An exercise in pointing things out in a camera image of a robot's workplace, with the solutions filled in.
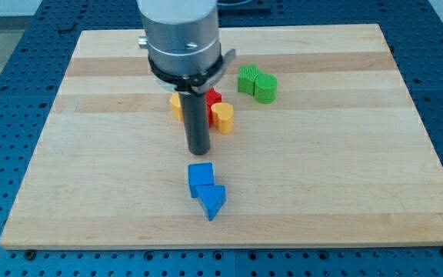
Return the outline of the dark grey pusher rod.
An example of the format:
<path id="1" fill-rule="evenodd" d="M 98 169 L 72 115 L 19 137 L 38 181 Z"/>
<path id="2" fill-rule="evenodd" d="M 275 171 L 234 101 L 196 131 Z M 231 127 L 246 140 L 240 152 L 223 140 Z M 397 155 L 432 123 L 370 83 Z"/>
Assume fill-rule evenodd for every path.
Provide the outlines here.
<path id="1" fill-rule="evenodd" d="M 204 155 L 210 149 L 208 112 L 204 95 L 180 92 L 188 149 L 193 155 Z"/>

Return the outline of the black flange mounting ring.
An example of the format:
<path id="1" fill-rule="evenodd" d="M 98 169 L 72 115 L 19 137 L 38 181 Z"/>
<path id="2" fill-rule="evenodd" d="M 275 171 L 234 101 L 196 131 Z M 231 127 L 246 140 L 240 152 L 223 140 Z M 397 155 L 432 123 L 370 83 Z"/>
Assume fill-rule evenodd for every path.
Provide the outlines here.
<path id="1" fill-rule="evenodd" d="M 167 91 L 203 95 L 220 81 L 235 58 L 236 50 L 232 48 L 225 55 L 220 55 L 210 68 L 201 71 L 197 75 L 171 75 L 163 72 L 150 57 L 148 57 L 148 63 L 157 83 Z"/>

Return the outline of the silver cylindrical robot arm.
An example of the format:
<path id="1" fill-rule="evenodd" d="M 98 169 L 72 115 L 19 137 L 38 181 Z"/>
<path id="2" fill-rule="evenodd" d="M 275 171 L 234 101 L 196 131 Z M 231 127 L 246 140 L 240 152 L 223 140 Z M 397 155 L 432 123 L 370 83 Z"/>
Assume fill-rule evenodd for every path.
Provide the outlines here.
<path id="1" fill-rule="evenodd" d="M 188 149 L 210 149 L 206 93 L 235 60 L 236 50 L 222 54 L 216 0 L 138 0 L 152 73 L 179 94 Z"/>

